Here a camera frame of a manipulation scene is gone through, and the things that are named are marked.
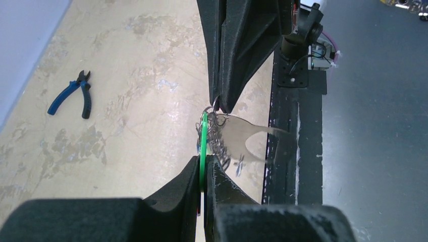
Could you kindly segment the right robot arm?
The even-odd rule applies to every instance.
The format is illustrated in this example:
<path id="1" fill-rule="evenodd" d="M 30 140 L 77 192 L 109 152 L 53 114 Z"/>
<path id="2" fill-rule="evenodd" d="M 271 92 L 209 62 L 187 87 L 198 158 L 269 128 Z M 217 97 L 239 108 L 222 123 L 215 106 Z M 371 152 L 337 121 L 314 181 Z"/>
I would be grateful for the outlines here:
<path id="1" fill-rule="evenodd" d="M 320 4 L 300 1 L 198 1 L 207 51 L 209 101 L 231 113 L 244 87 L 282 43 L 298 62 L 323 31 Z"/>

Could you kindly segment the metal keyring plate with keys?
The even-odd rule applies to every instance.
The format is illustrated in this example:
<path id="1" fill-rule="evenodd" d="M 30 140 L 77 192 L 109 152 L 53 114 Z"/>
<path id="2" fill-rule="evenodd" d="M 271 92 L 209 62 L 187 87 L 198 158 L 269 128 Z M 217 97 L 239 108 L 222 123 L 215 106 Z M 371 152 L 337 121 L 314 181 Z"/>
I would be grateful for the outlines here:
<path id="1" fill-rule="evenodd" d="M 261 188 L 262 169 L 296 145 L 288 131 L 253 124 L 208 106 L 196 124 L 197 151 L 201 156 L 215 155 L 220 168 L 245 188 Z"/>

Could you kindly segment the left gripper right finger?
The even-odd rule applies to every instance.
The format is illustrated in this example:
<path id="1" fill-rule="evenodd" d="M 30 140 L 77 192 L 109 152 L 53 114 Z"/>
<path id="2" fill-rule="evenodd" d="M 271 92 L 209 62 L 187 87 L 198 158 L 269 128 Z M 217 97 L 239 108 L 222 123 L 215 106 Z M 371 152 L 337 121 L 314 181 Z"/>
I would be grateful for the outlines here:
<path id="1" fill-rule="evenodd" d="M 347 217 L 325 205 L 259 204 L 222 170 L 205 159 L 206 241 L 355 241 Z"/>

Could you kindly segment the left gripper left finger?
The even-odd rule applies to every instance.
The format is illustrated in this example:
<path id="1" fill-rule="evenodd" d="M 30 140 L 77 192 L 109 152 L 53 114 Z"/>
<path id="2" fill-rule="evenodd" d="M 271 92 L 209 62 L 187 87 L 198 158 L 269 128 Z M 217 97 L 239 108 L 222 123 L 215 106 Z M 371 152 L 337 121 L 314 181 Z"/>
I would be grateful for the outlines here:
<path id="1" fill-rule="evenodd" d="M 1 241 L 194 241 L 199 159 L 145 199 L 37 199 L 20 205 Z"/>

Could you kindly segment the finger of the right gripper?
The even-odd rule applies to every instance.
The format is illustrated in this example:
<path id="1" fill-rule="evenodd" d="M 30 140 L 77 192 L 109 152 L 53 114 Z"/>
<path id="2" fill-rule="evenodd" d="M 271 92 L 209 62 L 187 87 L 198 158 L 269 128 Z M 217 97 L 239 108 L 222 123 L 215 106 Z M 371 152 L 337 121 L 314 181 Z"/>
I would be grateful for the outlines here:
<path id="1" fill-rule="evenodd" d="M 220 52 L 222 23 L 224 21 L 224 1 L 197 0 L 203 36 L 207 52 L 209 103 L 220 109 Z"/>
<path id="2" fill-rule="evenodd" d="M 245 85 L 294 28 L 294 1 L 227 1 L 221 26 L 220 109 L 231 113 Z"/>

